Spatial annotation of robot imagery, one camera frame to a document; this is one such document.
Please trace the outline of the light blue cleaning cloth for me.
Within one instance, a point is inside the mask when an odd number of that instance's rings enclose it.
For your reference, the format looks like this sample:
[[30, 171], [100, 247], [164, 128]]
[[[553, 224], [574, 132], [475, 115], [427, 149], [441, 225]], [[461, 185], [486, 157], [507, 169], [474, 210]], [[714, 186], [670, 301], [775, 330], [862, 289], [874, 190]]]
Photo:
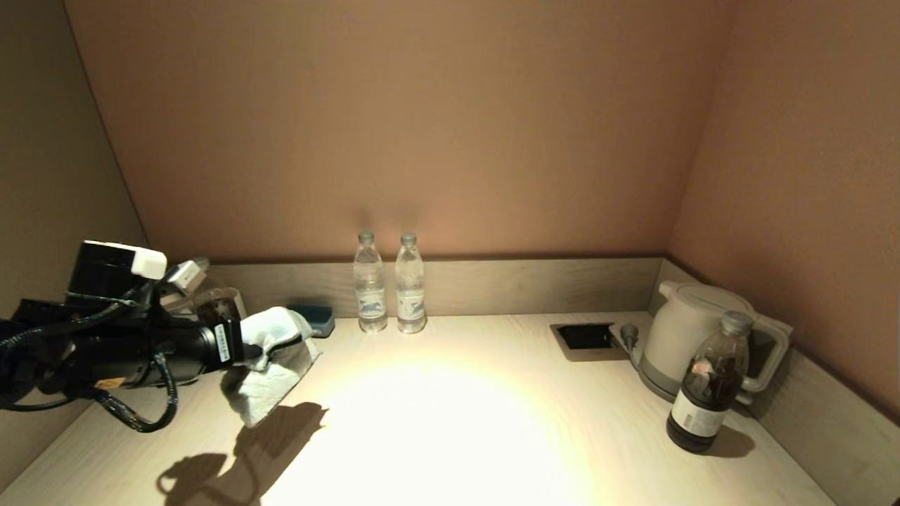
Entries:
[[277, 306], [251, 315], [240, 323], [245, 340], [260, 335], [274, 339], [302, 336], [304, 342], [280, 352], [267, 366], [232, 365], [221, 378], [221, 392], [229, 407], [248, 428], [256, 427], [271, 414], [319, 359], [321, 350], [313, 342], [306, 320], [286, 307]]

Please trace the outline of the recessed black power socket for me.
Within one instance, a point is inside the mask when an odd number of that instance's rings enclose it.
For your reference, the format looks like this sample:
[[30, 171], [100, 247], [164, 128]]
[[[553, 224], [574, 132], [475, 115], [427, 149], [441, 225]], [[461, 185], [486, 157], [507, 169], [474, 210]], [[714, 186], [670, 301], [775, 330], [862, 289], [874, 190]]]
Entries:
[[555, 324], [550, 329], [562, 354], [569, 362], [587, 363], [628, 360], [626, 349], [613, 333], [614, 324], [604, 323]]

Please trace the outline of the white electric kettle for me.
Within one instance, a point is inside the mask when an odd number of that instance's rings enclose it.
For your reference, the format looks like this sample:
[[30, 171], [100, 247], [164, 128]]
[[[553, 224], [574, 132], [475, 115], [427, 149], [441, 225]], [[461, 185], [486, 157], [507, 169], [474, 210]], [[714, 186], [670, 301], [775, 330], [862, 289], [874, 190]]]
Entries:
[[637, 365], [643, 383], [672, 403], [698, 346], [718, 330], [727, 311], [753, 320], [749, 368], [737, 401], [745, 406], [769, 386], [791, 344], [792, 326], [757, 313], [745, 298], [700, 283], [664, 280], [658, 288], [663, 302], [655, 313]]

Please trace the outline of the clear water bottle blue label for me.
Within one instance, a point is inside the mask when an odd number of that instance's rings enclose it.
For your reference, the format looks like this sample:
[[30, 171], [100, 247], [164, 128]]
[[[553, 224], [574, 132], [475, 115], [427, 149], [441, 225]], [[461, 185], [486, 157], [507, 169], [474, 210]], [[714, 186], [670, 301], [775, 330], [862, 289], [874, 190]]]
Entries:
[[387, 326], [387, 302], [383, 261], [374, 244], [374, 233], [358, 234], [353, 263], [358, 325], [366, 333], [377, 333]]
[[418, 249], [417, 235], [403, 233], [394, 265], [399, 331], [417, 333], [427, 323], [425, 315], [425, 263]]

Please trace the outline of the dark drink bottle white label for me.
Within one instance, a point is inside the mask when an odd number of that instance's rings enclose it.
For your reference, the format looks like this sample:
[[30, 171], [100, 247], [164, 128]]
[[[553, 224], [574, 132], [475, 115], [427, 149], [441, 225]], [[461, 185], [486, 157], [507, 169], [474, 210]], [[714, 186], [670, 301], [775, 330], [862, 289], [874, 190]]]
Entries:
[[752, 327], [748, 314], [727, 311], [689, 360], [666, 422], [667, 435], [684, 451], [703, 453], [716, 440], [745, 381]]

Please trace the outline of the dark drink bottle patterned label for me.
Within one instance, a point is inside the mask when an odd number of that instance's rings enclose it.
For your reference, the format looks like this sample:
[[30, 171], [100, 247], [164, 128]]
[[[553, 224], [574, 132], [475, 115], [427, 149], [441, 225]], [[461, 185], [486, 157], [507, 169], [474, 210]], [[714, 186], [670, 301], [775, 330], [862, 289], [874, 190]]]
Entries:
[[209, 324], [245, 319], [248, 314], [238, 289], [229, 286], [221, 275], [211, 271], [211, 261], [207, 257], [193, 257], [192, 260], [200, 269], [194, 278], [191, 295], [194, 313], [199, 319]]

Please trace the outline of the small blue tray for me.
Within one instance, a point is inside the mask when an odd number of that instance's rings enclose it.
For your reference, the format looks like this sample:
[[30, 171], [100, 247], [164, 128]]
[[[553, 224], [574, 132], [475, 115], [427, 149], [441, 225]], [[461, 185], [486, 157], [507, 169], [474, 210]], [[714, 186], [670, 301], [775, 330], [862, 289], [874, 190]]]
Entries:
[[301, 315], [311, 326], [313, 337], [327, 339], [335, 329], [335, 313], [331, 306], [317, 304], [287, 304], [287, 309]]

